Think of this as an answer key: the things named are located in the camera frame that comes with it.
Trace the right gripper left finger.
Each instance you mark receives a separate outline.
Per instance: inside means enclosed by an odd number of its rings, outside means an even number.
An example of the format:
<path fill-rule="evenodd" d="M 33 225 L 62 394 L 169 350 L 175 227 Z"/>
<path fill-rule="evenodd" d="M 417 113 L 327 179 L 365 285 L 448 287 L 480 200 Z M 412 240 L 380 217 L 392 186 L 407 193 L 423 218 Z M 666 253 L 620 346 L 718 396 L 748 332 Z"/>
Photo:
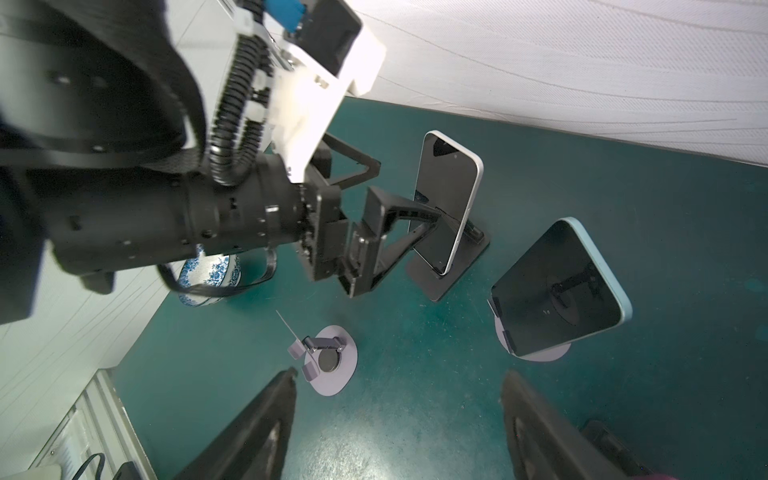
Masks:
<path fill-rule="evenodd" d="M 297 370 L 279 372 L 178 479 L 279 479 L 293 426 Z"/>

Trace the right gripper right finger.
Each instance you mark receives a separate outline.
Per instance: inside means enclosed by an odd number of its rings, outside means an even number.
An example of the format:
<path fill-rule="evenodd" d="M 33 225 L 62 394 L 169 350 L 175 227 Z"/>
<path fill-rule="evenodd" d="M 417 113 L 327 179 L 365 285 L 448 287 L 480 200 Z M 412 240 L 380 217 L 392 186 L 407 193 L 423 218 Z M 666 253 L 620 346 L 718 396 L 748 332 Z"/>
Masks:
<path fill-rule="evenodd" d="M 577 429 L 518 371 L 505 374 L 501 405 L 517 479 L 649 479 L 640 462 L 603 423 Z"/>

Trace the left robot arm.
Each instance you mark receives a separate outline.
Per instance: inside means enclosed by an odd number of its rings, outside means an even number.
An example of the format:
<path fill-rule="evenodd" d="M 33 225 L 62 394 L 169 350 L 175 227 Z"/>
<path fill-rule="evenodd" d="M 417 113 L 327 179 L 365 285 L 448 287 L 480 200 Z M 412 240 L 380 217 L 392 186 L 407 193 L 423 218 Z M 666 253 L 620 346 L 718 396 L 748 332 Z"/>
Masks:
<path fill-rule="evenodd" d="M 343 190 L 380 164 L 328 132 L 386 51 L 343 1 L 235 1 L 236 42 L 213 116 L 172 45 L 162 1 L 1 5 L 1 320 L 30 317 L 45 248 L 94 293 L 117 272 L 199 251 L 293 243 L 310 278 L 374 290 L 441 211 L 370 187 L 359 223 Z"/>

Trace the back left black phone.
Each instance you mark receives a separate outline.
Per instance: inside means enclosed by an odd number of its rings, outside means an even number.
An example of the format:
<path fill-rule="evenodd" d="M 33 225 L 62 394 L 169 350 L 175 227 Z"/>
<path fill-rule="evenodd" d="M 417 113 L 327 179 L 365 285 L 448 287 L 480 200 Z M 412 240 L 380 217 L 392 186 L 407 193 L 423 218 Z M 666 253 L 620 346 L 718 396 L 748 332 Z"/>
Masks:
<path fill-rule="evenodd" d="M 484 238 L 470 220 L 483 174 L 475 152 L 438 130 L 425 134 L 414 200 L 438 210 L 440 219 L 415 252 L 440 276 L 450 272 L 462 241 Z"/>

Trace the black phone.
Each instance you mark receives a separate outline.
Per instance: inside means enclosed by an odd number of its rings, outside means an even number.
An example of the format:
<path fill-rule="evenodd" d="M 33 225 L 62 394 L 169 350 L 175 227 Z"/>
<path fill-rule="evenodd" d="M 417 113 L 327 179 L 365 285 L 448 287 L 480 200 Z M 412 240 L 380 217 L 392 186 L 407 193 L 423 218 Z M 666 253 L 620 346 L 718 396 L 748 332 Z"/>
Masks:
<path fill-rule="evenodd" d="M 491 287 L 497 338 L 511 355 L 552 362 L 633 317 L 632 303 L 584 225 L 557 220 Z"/>
<path fill-rule="evenodd" d="M 440 219 L 415 252 L 440 276 L 450 272 L 462 241 L 484 238 L 470 220 L 483 174 L 475 152 L 438 130 L 425 134 L 414 200 L 438 210 Z"/>

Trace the black stand back left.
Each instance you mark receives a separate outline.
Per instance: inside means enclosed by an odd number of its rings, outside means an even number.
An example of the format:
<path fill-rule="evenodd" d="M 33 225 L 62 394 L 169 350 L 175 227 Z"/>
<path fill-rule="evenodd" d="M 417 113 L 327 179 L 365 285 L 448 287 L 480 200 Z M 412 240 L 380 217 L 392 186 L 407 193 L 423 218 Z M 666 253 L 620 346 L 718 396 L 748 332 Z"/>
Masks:
<path fill-rule="evenodd" d="M 447 274 L 438 274 L 418 253 L 408 261 L 405 271 L 429 300 L 438 302 L 471 268 L 489 245 L 490 236 L 474 222 L 468 220 Z"/>

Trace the grey round stand left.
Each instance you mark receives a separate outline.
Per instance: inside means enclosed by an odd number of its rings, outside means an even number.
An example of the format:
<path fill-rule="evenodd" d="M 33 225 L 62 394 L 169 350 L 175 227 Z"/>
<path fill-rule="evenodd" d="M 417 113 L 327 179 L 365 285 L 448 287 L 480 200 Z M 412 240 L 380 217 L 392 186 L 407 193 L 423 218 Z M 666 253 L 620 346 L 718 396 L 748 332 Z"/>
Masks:
<path fill-rule="evenodd" d="M 300 338 L 278 311 L 276 314 L 294 337 L 288 352 L 294 360 L 303 361 L 305 380 L 321 396 L 339 394 L 358 365 L 358 349 L 352 336 L 341 326 L 329 325 L 315 336 Z"/>

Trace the back middle black phone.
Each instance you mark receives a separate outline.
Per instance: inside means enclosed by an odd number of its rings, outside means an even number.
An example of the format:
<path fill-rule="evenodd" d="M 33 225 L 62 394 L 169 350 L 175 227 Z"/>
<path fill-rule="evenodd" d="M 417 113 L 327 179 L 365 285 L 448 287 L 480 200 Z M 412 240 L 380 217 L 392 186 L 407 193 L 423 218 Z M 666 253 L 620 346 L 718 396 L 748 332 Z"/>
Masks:
<path fill-rule="evenodd" d="M 497 338 L 511 355 L 552 362 L 633 317 L 632 303 L 584 225 L 557 220 L 491 287 Z"/>

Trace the blue white ceramic dish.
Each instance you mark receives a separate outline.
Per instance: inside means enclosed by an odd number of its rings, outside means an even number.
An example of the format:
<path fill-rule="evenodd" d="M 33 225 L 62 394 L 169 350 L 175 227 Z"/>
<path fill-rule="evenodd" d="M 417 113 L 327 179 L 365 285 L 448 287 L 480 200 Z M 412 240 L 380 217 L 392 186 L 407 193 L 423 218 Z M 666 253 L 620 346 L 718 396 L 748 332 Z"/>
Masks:
<path fill-rule="evenodd" d="M 234 287 L 240 284 L 242 268 L 237 255 L 207 255 L 202 245 L 197 256 L 183 264 L 179 283 L 183 287 L 204 284 L 213 287 Z"/>

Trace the green table mat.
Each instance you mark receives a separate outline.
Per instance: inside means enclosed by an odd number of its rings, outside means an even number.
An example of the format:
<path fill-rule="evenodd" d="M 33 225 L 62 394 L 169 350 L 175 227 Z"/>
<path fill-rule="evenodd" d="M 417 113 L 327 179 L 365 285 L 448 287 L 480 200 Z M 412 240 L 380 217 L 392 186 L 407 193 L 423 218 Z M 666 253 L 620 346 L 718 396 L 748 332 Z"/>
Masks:
<path fill-rule="evenodd" d="M 767 475 L 767 172 L 364 100 L 332 132 L 414 187 L 424 134 L 480 155 L 474 221 L 488 250 L 439 302 L 398 268 L 372 293 L 313 283 L 291 247 L 274 279 L 210 307 L 167 298 L 112 378 L 161 479 L 174 477 L 330 324 L 359 348 L 347 387 L 298 385 L 287 479 L 509 479 L 499 401 L 520 371 L 572 423 L 604 422 L 652 469 L 680 479 Z M 508 355 L 491 286 L 557 219 L 586 227 L 632 319 L 560 360 Z"/>

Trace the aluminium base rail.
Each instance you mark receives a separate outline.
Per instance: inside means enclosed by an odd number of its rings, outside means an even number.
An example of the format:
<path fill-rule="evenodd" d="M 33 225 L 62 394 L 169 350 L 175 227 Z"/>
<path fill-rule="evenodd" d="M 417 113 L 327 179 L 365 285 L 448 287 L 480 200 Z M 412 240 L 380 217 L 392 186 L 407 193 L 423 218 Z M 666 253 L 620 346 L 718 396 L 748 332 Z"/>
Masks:
<path fill-rule="evenodd" d="M 59 479 L 115 479 L 129 464 L 140 479 L 156 474 L 114 387 L 98 370 L 32 461 Z"/>

